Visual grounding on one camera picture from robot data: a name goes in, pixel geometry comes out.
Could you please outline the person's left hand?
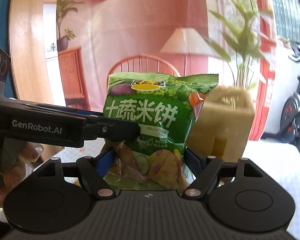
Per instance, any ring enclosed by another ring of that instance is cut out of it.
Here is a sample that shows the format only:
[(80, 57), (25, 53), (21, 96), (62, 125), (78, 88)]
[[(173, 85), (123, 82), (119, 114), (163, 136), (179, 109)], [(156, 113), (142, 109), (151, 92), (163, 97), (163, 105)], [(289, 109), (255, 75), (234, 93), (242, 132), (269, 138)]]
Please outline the person's left hand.
[(35, 163), (44, 151), (44, 146), (36, 142), (26, 142), (24, 146), (8, 146), (4, 150), (8, 155), (18, 150), (16, 160), (9, 160), (8, 169), (2, 174), (3, 182), (0, 183), (0, 207), (3, 207), (6, 196), (25, 178), (27, 165)]

